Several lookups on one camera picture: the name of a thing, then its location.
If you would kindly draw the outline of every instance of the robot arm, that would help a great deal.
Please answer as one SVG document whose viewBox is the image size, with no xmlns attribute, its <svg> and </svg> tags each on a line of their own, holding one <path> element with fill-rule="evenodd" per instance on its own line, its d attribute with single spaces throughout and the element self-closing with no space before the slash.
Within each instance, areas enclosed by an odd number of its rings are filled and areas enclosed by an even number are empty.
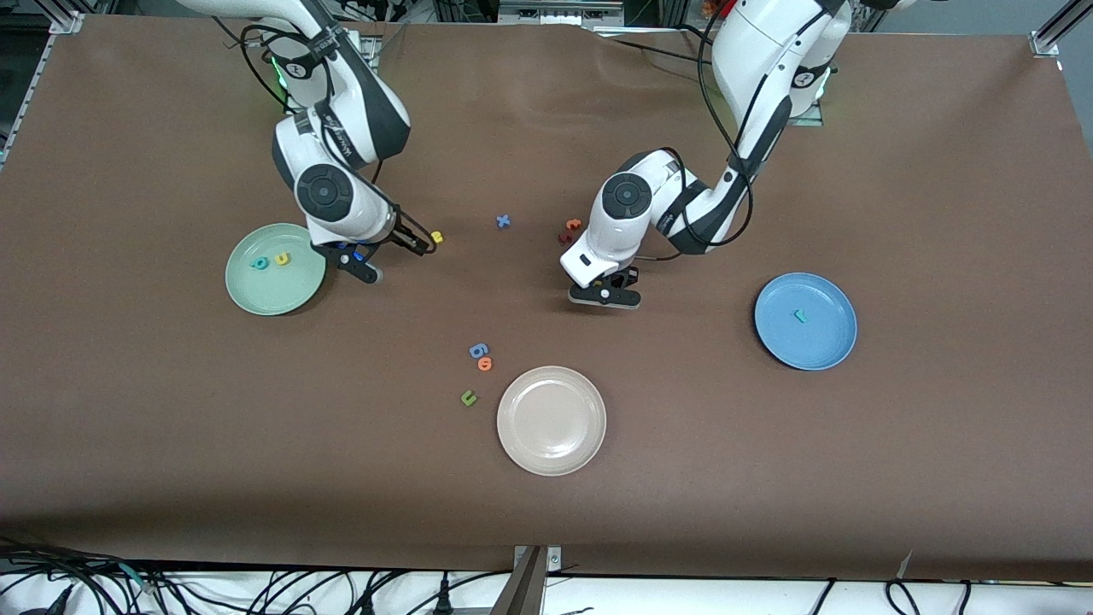
<svg viewBox="0 0 1093 615">
<path fill-rule="evenodd" d="M 846 0 L 739 2 L 712 52 L 714 76 L 741 126 L 739 156 L 730 156 L 712 187 L 669 149 L 626 161 L 596 196 L 588 228 L 562 255 L 575 282 L 571 300 L 635 309 L 640 296 L 626 286 L 636 281 L 630 264 L 647 224 L 682 253 L 705 253 L 727 243 L 733 216 L 789 118 L 822 91 L 849 23 Z"/>
<path fill-rule="evenodd" d="M 278 123 L 272 154 L 316 251 L 372 283 L 381 272 L 368 259 L 381 243 L 418 255 L 435 249 L 403 220 L 423 227 L 357 173 L 402 151 L 410 118 L 321 0 L 180 2 L 213 16 L 261 19 L 255 27 L 283 68 L 290 96 L 304 107 Z"/>
</svg>

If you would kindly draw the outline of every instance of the metal bracket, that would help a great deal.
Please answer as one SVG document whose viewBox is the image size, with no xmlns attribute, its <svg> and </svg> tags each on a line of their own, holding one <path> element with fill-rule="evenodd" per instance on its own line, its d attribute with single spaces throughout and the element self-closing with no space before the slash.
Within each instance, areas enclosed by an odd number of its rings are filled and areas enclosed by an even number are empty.
<svg viewBox="0 0 1093 615">
<path fill-rule="evenodd" d="M 1029 47 L 1032 48 L 1032 55 L 1037 58 L 1057 58 L 1059 57 L 1059 46 L 1051 45 L 1047 49 L 1041 48 L 1039 46 L 1039 32 L 1032 31 L 1029 33 Z"/>
<path fill-rule="evenodd" d="M 72 11 L 69 14 L 71 19 L 66 22 L 55 21 L 49 26 L 49 34 L 75 34 L 80 32 L 80 27 L 83 26 L 83 13 Z"/>
<path fill-rule="evenodd" d="M 513 556 L 513 568 L 516 568 L 520 564 L 520 556 L 524 552 L 528 551 L 529 547 L 518 546 L 516 547 L 516 553 Z M 562 569 L 562 545 L 548 545 L 546 546 L 546 571 L 557 572 Z"/>
<path fill-rule="evenodd" d="M 546 567 L 562 563 L 561 547 L 516 547 L 517 561 L 513 573 L 501 590 L 490 615 L 540 615 L 543 610 L 543 591 L 546 589 Z M 559 555 L 551 556 L 551 549 Z"/>
<path fill-rule="evenodd" d="M 357 48 L 361 49 L 361 56 L 364 57 L 364 61 L 368 62 L 372 70 L 379 70 L 379 51 L 384 48 L 384 37 L 362 34 Z"/>
</svg>

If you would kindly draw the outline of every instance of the brown tabletop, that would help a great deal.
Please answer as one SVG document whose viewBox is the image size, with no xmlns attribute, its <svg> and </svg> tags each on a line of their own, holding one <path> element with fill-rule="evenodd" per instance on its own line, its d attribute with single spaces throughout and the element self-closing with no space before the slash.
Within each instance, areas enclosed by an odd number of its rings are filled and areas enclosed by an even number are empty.
<svg viewBox="0 0 1093 615">
<path fill-rule="evenodd" d="M 99 16 L 58 39 L 0 174 L 4 533 L 223 561 L 493 568 L 560 543 L 589 572 L 884 578 L 910 549 L 917 577 L 1093 571 L 1093 164 L 1024 38 L 851 36 L 747 233 L 644 265 L 623 312 L 566 300 L 555 235 L 634 152 L 721 169 L 691 66 L 568 26 L 411 26 L 381 69 L 413 133 L 379 185 L 446 240 L 272 319 L 232 303 L 225 259 L 302 216 L 279 109 L 224 39 Z M 836 369 L 755 335 L 759 291 L 797 270 L 854 300 Z M 608 409 L 562 478 L 495 431 L 544 365 Z"/>
</svg>

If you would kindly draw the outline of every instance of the black cable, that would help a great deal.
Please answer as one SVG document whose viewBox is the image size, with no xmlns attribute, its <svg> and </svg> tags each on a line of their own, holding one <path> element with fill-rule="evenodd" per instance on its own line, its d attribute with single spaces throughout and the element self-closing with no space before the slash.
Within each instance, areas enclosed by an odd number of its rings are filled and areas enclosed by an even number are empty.
<svg viewBox="0 0 1093 615">
<path fill-rule="evenodd" d="M 675 51 L 669 51 L 668 49 L 659 49 L 657 47 L 649 47 L 648 45 L 642 45 L 640 43 L 631 43 L 630 40 L 620 40 L 618 38 L 612 38 L 615 43 L 620 45 L 625 45 L 627 47 L 634 47 L 635 49 L 645 49 L 646 51 L 653 51 L 654 54 L 661 54 L 665 56 L 671 56 L 673 58 L 680 58 L 682 60 L 691 60 L 692 62 L 698 61 L 698 58 L 694 56 L 686 56 L 683 54 L 677 54 Z M 710 63 L 709 60 L 702 60 L 702 63 Z"/>
<path fill-rule="evenodd" d="M 266 608 L 270 605 L 270 593 L 273 591 L 273 586 L 275 586 L 278 581 L 283 581 L 284 579 L 287 579 L 289 575 L 291 573 L 292 571 L 285 572 L 284 575 L 281 575 L 281 578 L 279 579 L 277 577 L 277 572 L 270 572 L 269 582 L 266 583 L 266 587 L 262 588 L 262 591 L 258 592 L 258 595 L 255 596 L 255 600 L 250 603 L 250 606 L 247 607 L 246 612 L 251 613 L 255 606 L 258 605 L 258 601 L 262 600 L 262 598 L 265 596 L 261 610 L 261 612 L 265 613 Z"/>
<path fill-rule="evenodd" d="M 291 613 L 296 608 L 296 605 L 303 602 L 303 600 L 308 595 L 310 595 L 315 590 L 321 588 L 322 586 L 329 583 L 330 581 L 333 581 L 334 579 L 339 579 L 341 577 L 346 577 L 346 576 L 349 576 L 349 571 L 342 570 L 341 572 L 334 572 L 333 575 L 327 577 L 326 579 L 319 581 L 318 583 L 315 583 L 315 586 L 313 586 L 312 589 L 299 594 L 298 596 L 296 596 L 296 600 L 294 600 L 291 604 L 289 604 L 289 607 L 285 608 L 284 611 L 284 615 L 291 615 Z"/>
<path fill-rule="evenodd" d="M 274 92 L 273 88 L 270 87 L 269 84 L 266 83 L 266 80 L 262 79 L 262 75 L 258 73 L 258 69 L 255 68 L 255 63 L 250 59 L 249 46 L 248 46 L 249 44 L 247 42 L 247 34 L 249 34 L 251 32 L 255 32 L 255 31 L 266 32 L 266 33 L 273 34 L 273 36 L 269 37 L 268 39 L 263 39 L 263 40 L 260 42 L 261 46 L 263 46 L 263 47 L 269 47 L 270 43 L 272 43 L 272 42 L 274 42 L 274 40 L 277 40 L 279 38 L 289 38 L 290 40 L 294 40 L 296 43 L 299 43 L 301 45 L 307 45 L 307 43 L 308 43 L 307 37 L 304 36 L 304 35 L 302 35 L 302 34 L 295 33 L 295 32 L 285 32 L 283 29 L 278 29 L 275 27 L 269 27 L 269 26 L 261 25 L 261 24 L 250 24 L 250 25 L 244 27 L 239 32 L 239 36 L 238 36 L 238 39 L 240 42 L 240 44 L 239 44 L 239 52 L 243 54 L 243 59 L 247 62 L 247 68 L 250 69 L 250 73 L 255 75 L 255 79 L 258 80 L 258 83 L 261 84 L 262 88 L 266 90 L 267 92 L 269 92 L 270 96 L 273 96 L 273 99 L 277 100 L 279 104 L 281 104 L 282 107 L 284 107 L 284 106 L 286 106 L 287 100 L 289 100 L 289 94 L 287 94 L 287 92 L 285 92 L 283 98 L 280 95 L 278 95 L 278 93 Z M 324 70 L 327 70 L 326 69 L 326 62 L 324 62 L 322 66 L 324 66 Z"/>
<path fill-rule="evenodd" d="M 695 26 L 693 26 L 693 25 L 691 25 L 689 23 L 681 23 L 679 25 L 673 25 L 672 29 L 683 29 L 683 31 L 690 32 L 691 34 L 697 36 L 698 38 L 704 39 L 706 42 L 706 45 L 713 45 L 714 44 L 713 40 L 710 40 L 709 38 L 706 38 L 706 36 L 702 33 L 701 29 L 698 29 L 697 27 L 695 27 Z"/>
<path fill-rule="evenodd" d="M 751 111 L 755 108 L 755 100 L 759 100 L 759 93 L 763 90 L 763 84 L 766 83 L 767 75 L 764 74 L 759 79 L 759 85 L 755 86 L 755 93 L 752 94 L 751 100 L 748 100 L 748 108 L 744 110 L 744 117 L 740 120 L 740 128 L 737 130 L 737 144 L 740 144 L 740 140 L 744 138 L 744 126 L 748 125 L 748 119 L 751 118 Z"/>
<path fill-rule="evenodd" d="M 228 604 L 226 602 L 222 602 L 222 601 L 219 601 L 219 600 L 211 599 L 211 598 L 209 598 L 207 595 L 199 594 L 197 591 L 195 591 L 192 588 L 190 588 L 186 583 L 178 583 L 178 587 L 181 588 L 181 589 L 184 589 L 184 590 L 186 590 L 187 592 L 190 593 L 190 595 L 192 595 L 193 598 L 196 598 L 197 600 L 199 600 L 199 601 L 201 601 L 201 602 L 203 602 L 205 604 L 211 604 L 213 606 L 220 606 L 221 608 L 227 608 L 228 611 L 235 611 L 236 613 L 246 613 L 247 612 L 247 607 L 245 607 L 245 606 L 238 606 L 238 605 L 235 605 L 235 604 Z"/>
<path fill-rule="evenodd" d="M 686 166 L 683 164 L 683 156 L 681 156 L 680 153 L 678 151 L 673 150 L 672 147 L 660 147 L 660 149 L 662 149 L 666 152 L 668 152 L 669 154 L 671 154 L 671 156 L 674 157 L 675 162 L 680 165 L 680 180 L 683 184 L 683 190 L 686 190 Z M 704 244 L 707 247 L 718 247 L 718 246 L 722 246 L 722 245 L 726 245 L 726 244 L 734 241 L 737 239 L 737 237 L 739 237 L 740 235 L 742 235 L 744 233 L 744 230 L 748 229 L 748 225 L 751 224 L 752 211 L 754 211 L 755 201 L 752 199 L 751 181 L 748 179 L 748 174 L 744 173 L 744 172 L 742 172 L 742 170 L 740 173 L 741 173 L 741 175 L 744 178 L 745 189 L 748 190 L 748 213 L 744 215 L 744 221 L 743 221 L 743 223 L 740 224 L 740 227 L 737 228 L 737 232 L 732 233 L 732 235 L 730 235 L 728 238 L 719 240 L 719 241 L 708 241 L 708 240 L 700 237 L 698 233 L 694 232 L 694 227 L 691 226 L 691 220 L 687 218 L 687 214 L 686 214 L 686 206 L 684 206 L 680 211 L 680 213 L 682 213 L 682 215 L 683 215 L 683 227 L 691 235 L 691 238 L 695 240 L 695 243 Z"/>
<path fill-rule="evenodd" d="M 102 584 L 92 579 L 91 576 L 89 576 L 86 572 L 77 568 L 75 566 L 72 566 L 68 561 L 62 561 L 56 557 L 52 557 L 51 554 L 39 551 L 37 547 L 28 547 L 28 548 L 32 549 L 32 556 L 38 555 L 39 557 L 42 557 L 44 563 L 48 564 L 49 566 L 56 569 L 67 572 L 70 577 L 79 579 L 84 586 L 87 586 L 87 589 L 90 589 L 92 594 L 94 594 L 95 596 L 95 600 L 98 604 L 98 611 L 102 615 L 106 615 L 106 606 L 109 606 L 110 611 L 113 611 L 115 615 L 125 615 L 125 613 L 118 606 L 117 602 L 114 601 L 114 598 L 110 596 L 110 594 L 103 588 Z"/>
<path fill-rule="evenodd" d="M 473 577 L 468 577 L 468 578 L 463 579 L 462 581 L 457 581 L 455 583 L 451 583 L 450 586 L 448 586 L 448 591 L 451 591 L 451 590 L 454 590 L 454 589 L 456 589 L 456 588 L 458 588 L 460 586 L 466 586 L 467 583 L 470 583 L 472 581 L 478 581 L 479 579 L 485 579 L 486 577 L 495 577 L 497 575 L 508 575 L 509 572 L 510 572 L 509 570 L 498 570 L 496 572 L 482 572 L 481 575 L 475 575 Z M 413 615 L 419 610 L 428 606 L 430 602 L 433 602 L 434 600 L 436 600 L 438 598 L 440 598 L 440 592 L 436 592 L 435 594 L 428 596 L 421 604 L 419 604 L 418 606 L 414 606 L 413 608 L 411 608 L 410 611 L 408 611 L 407 615 Z"/>
<path fill-rule="evenodd" d="M 10 584 L 7 588 L 0 590 L 0 595 L 3 595 L 5 593 L 8 593 L 8 591 L 11 590 L 12 588 L 14 588 L 15 586 L 22 583 L 23 581 L 25 581 L 27 579 L 37 577 L 38 575 L 40 575 L 40 572 L 28 572 L 28 573 L 24 575 L 22 578 L 16 579 L 15 582 L 13 582 L 12 584 Z"/>
<path fill-rule="evenodd" d="M 393 581 L 395 579 L 406 575 L 407 572 L 408 572 L 407 570 L 392 570 L 391 572 L 388 572 L 386 577 L 377 581 L 375 586 L 372 584 L 372 579 L 368 579 L 368 587 L 365 588 L 364 593 L 361 594 L 361 598 L 356 599 L 356 602 L 354 602 L 353 605 L 350 606 L 349 611 L 345 612 L 345 615 L 353 615 L 357 611 L 365 608 L 366 605 L 371 605 L 372 596 L 375 595 L 376 592 L 380 590 L 380 588 Z"/>
<path fill-rule="evenodd" d="M 956 615 L 964 615 L 964 610 L 967 608 L 967 601 L 972 598 L 972 581 L 961 581 L 961 584 L 964 586 L 964 596 L 960 600 Z"/>
<path fill-rule="evenodd" d="M 289 576 L 290 573 L 291 573 L 291 572 L 286 572 L 286 573 L 285 573 L 285 575 L 284 575 L 283 577 L 281 577 L 281 579 L 280 579 L 280 580 L 283 580 L 283 579 L 284 579 L 285 577 L 287 577 L 287 576 Z M 296 577 L 295 579 L 293 579 L 293 580 L 289 581 L 287 583 L 285 583 L 283 588 L 279 589 L 279 590 L 278 590 L 277 592 L 274 592 L 273 594 L 269 594 L 269 593 L 267 593 L 267 594 L 266 594 L 266 600 L 265 600 L 265 603 L 262 604 L 262 610 L 261 610 L 261 611 L 258 611 L 257 613 L 261 613 L 261 614 L 265 614 L 265 613 L 266 613 L 266 610 L 267 610 L 267 608 L 269 608 L 269 607 L 270 607 L 270 606 L 271 606 L 271 605 L 272 605 L 272 604 L 273 604 L 273 603 L 274 603 L 274 602 L 277 601 L 277 599 L 278 599 L 278 596 L 279 596 L 279 595 L 281 595 L 281 594 L 283 594 L 283 593 L 284 593 L 285 591 L 287 591 L 287 590 L 289 590 L 289 588 L 291 588 L 292 586 L 295 586 L 296 583 L 298 583 L 298 582 L 303 581 L 304 579 L 306 579 L 306 578 L 310 577 L 312 575 L 317 575 L 317 573 L 318 573 L 318 570 L 307 570 L 306 572 L 304 572 L 304 573 L 303 573 L 303 575 L 301 575 L 299 577 Z"/>
<path fill-rule="evenodd" d="M 345 582 L 349 583 L 349 605 L 353 606 L 353 603 L 356 602 L 356 583 L 353 582 L 352 575 L 345 576 Z"/>
<path fill-rule="evenodd" d="M 680 256 L 683 256 L 683 252 L 679 250 L 675 250 L 675 253 L 672 253 L 671 256 L 642 256 L 640 253 L 638 253 L 637 256 L 634 257 L 634 260 L 648 260 L 648 261 L 662 262 L 665 260 L 674 260 Z"/>
<path fill-rule="evenodd" d="M 451 588 L 448 586 L 448 571 L 444 571 L 440 577 L 440 589 L 436 596 L 436 606 L 433 607 L 433 615 L 453 615 L 456 612 L 451 607 L 451 596 L 448 593 Z"/>
<path fill-rule="evenodd" d="M 183 611 L 186 615 L 197 615 L 193 608 L 190 607 L 190 603 L 186 601 L 186 596 L 183 595 L 181 590 L 179 590 L 174 583 L 166 583 L 167 593 L 175 599 L 175 602 L 183 605 Z"/>
<path fill-rule="evenodd" d="M 107 576 L 106 578 L 109 579 L 110 581 L 114 581 L 114 584 L 117 586 L 119 590 L 121 590 L 121 595 L 125 596 L 126 599 L 126 611 L 125 611 L 126 615 L 132 613 L 133 606 L 137 606 L 137 593 L 133 592 L 132 579 L 130 579 L 129 577 L 126 577 L 125 579 L 118 579 L 116 577 L 109 577 L 109 576 Z"/>
<path fill-rule="evenodd" d="M 901 581 L 898 579 L 894 579 L 892 581 L 889 581 L 889 582 L 884 583 L 884 598 L 888 599 L 889 604 L 892 606 L 892 611 L 895 611 L 900 615 L 908 615 L 907 612 L 905 612 L 903 608 L 900 608 L 898 606 L 895 605 L 895 600 L 892 598 L 892 588 L 894 588 L 894 587 L 895 588 L 900 588 L 901 590 L 903 590 L 903 595 L 907 596 L 907 602 L 910 603 L 912 612 L 914 612 L 915 615 L 922 615 L 918 611 L 918 604 L 915 603 L 915 599 L 912 598 L 912 595 L 910 595 L 910 590 L 908 590 L 907 586 L 904 586 L 903 581 Z"/>
<path fill-rule="evenodd" d="M 220 28 L 224 31 L 224 34 L 228 35 L 232 38 L 232 40 L 235 40 L 236 45 L 243 45 L 243 39 L 236 36 L 234 32 L 228 29 L 228 27 L 224 25 L 224 22 L 220 21 L 220 17 L 213 16 L 212 21 L 216 22 L 216 25 L 219 25 Z"/>
<path fill-rule="evenodd" d="M 820 610 L 823 608 L 823 603 L 827 600 L 827 594 L 831 593 L 831 589 L 835 587 L 835 579 L 827 579 L 827 584 L 824 587 L 823 591 L 820 592 L 820 600 L 816 601 L 816 605 L 812 607 L 812 613 L 810 615 L 820 615 Z"/>
<path fill-rule="evenodd" d="M 714 24 L 717 22 L 717 17 L 720 15 L 721 11 L 725 9 L 725 7 L 728 4 L 729 1 L 731 1 L 731 0 L 721 0 L 718 3 L 717 9 L 715 9 L 714 13 L 710 15 L 709 21 L 706 22 L 706 28 L 702 33 L 702 36 L 701 36 L 700 42 L 698 42 L 698 58 L 703 57 L 703 54 L 705 52 L 706 45 L 710 44 L 709 43 L 709 40 L 710 40 L 709 33 L 713 31 Z M 800 29 L 797 31 L 797 36 L 800 36 L 804 31 L 807 31 L 809 27 L 811 27 L 812 24 L 814 24 L 816 21 L 819 21 L 820 17 L 822 17 L 824 14 L 826 14 L 826 12 L 824 12 L 824 11 L 820 11 L 819 13 L 816 13 Z M 686 209 L 683 209 L 683 212 L 682 212 L 683 213 L 683 226 L 691 234 L 691 238 L 693 238 L 695 241 L 697 241 L 700 244 L 706 245 L 707 247 L 718 247 L 718 246 L 722 246 L 722 245 L 732 243 L 733 240 L 736 240 L 737 238 L 739 238 L 740 235 L 742 235 L 743 232 L 748 228 L 748 225 L 751 223 L 752 213 L 755 210 L 755 194 L 754 194 L 754 190 L 752 188 L 750 169 L 748 168 L 748 164 L 745 164 L 744 158 L 740 155 L 740 151 L 738 149 L 738 145 L 739 145 L 739 139 L 743 135 L 744 126 L 745 126 L 745 122 L 747 122 L 747 119 L 748 119 L 748 115 L 750 115 L 751 107 L 755 104 L 755 100 L 759 97 L 759 91 L 760 90 L 759 90 L 759 87 L 756 87 L 755 93 L 752 94 L 752 99 L 749 103 L 749 110 L 745 114 L 744 118 L 740 122 L 740 129 L 739 129 L 739 132 L 738 132 L 738 140 L 734 142 L 732 139 L 729 138 L 729 133 L 725 129 L 725 125 L 721 122 L 721 118 L 717 115 L 717 109 L 714 108 L 714 104 L 709 99 L 709 92 L 706 90 L 705 71 L 702 70 L 702 63 L 696 63 L 696 67 L 697 67 L 697 72 L 698 72 L 698 87 L 702 90 L 702 98 L 706 103 L 706 108 L 709 110 L 709 115 L 714 119 L 714 123 L 717 125 L 717 130 L 721 133 L 721 137 L 725 139 L 725 142 L 729 145 L 729 150 L 731 151 L 731 154 L 732 154 L 732 156 L 729 159 L 730 159 L 730 162 L 733 158 L 736 159 L 736 163 L 737 163 L 736 166 L 739 167 L 738 172 L 743 176 L 743 179 L 744 179 L 744 189 L 745 189 L 745 193 L 748 196 L 748 212 L 744 215 L 743 223 L 740 225 L 739 228 L 737 228 L 736 233 L 733 233 L 729 237 L 727 237 L 727 238 L 725 238 L 722 240 L 719 240 L 719 241 L 708 241 L 708 240 L 705 240 L 702 237 L 700 237 L 697 235 L 697 233 L 694 232 L 694 228 L 692 228 L 692 226 L 691 226 L 691 221 L 687 218 Z"/>
</svg>

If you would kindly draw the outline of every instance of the power cord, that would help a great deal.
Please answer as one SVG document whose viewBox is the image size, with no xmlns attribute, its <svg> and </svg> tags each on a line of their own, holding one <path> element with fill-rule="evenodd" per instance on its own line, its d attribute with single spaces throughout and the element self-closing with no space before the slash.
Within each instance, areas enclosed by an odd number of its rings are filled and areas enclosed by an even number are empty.
<svg viewBox="0 0 1093 615">
<path fill-rule="evenodd" d="M 961 581 L 961 584 L 964 586 L 964 593 L 961 595 L 960 606 L 956 607 L 956 615 L 964 615 L 964 610 L 967 608 L 967 601 L 972 598 L 972 581 L 964 580 Z M 910 590 L 908 590 L 907 586 L 905 586 L 900 579 L 893 579 L 884 583 L 884 598 L 888 599 L 892 611 L 895 611 L 900 615 L 909 615 L 906 611 L 896 606 L 895 599 L 892 598 L 892 588 L 900 588 L 903 595 L 906 596 L 907 603 L 910 604 L 912 613 L 914 613 L 914 615 L 921 615 L 921 612 L 918 610 L 918 604 L 915 602 L 915 598 L 910 595 Z"/>
<path fill-rule="evenodd" d="M 440 578 L 440 591 L 436 595 L 436 606 L 433 607 L 433 615 L 451 615 L 455 608 L 451 607 L 451 599 L 448 596 L 448 571 L 444 571 Z"/>
<path fill-rule="evenodd" d="M 443 590 L 443 591 L 445 591 L 445 592 L 446 591 L 450 591 L 450 590 L 454 590 L 454 589 L 459 588 L 461 586 L 466 586 L 467 583 L 471 583 L 471 582 L 478 581 L 479 579 L 485 579 L 486 577 L 496 577 L 497 575 L 508 575 L 509 572 L 512 572 L 512 571 L 510 570 L 498 570 L 496 572 L 482 572 L 481 575 L 474 575 L 473 577 L 468 577 L 468 578 L 466 578 L 466 579 L 463 579 L 461 581 L 456 581 L 455 583 L 451 583 L 448 587 L 447 590 Z M 419 604 L 418 606 L 414 606 L 413 608 L 411 608 L 410 611 L 408 611 L 407 615 L 413 615 L 419 610 L 428 606 L 428 603 L 431 603 L 434 600 L 437 600 L 438 598 L 440 598 L 440 593 L 442 592 L 436 592 L 435 594 L 433 594 L 433 595 L 428 596 L 427 599 L 423 600 L 421 602 L 421 604 Z"/>
<path fill-rule="evenodd" d="M 820 600 L 816 601 L 816 605 L 812 607 L 812 613 L 810 615 L 820 615 L 820 610 L 823 608 L 823 603 L 827 600 L 827 594 L 831 593 L 831 589 L 835 587 L 835 579 L 827 579 L 827 584 L 824 587 L 823 591 L 820 592 Z"/>
<path fill-rule="evenodd" d="M 376 573 L 373 572 L 372 578 L 368 579 L 368 586 L 365 588 L 364 593 L 361 594 L 361 598 L 356 599 L 356 602 L 349 607 L 345 615 L 354 615 L 357 611 L 360 611 L 362 615 L 374 615 L 375 610 L 372 606 L 372 598 L 380 590 L 380 588 L 406 575 L 407 572 L 408 570 L 393 570 L 388 572 L 383 579 L 376 581 L 375 584 L 372 583 L 373 579 L 376 577 Z"/>
<path fill-rule="evenodd" d="M 618 38 L 612 38 L 615 43 L 620 45 L 625 45 L 627 47 L 634 47 L 635 49 L 645 49 L 646 51 L 653 51 L 654 54 L 660 54 L 662 56 L 671 56 L 673 58 L 680 58 L 681 60 L 691 60 L 692 62 L 701 61 L 702 63 L 710 63 L 709 60 L 700 60 L 694 56 L 685 56 L 683 54 L 677 54 L 675 51 L 669 51 L 668 49 L 660 49 L 659 47 L 650 47 L 648 45 L 642 45 L 640 43 L 631 43 L 630 40 L 620 40 Z"/>
</svg>

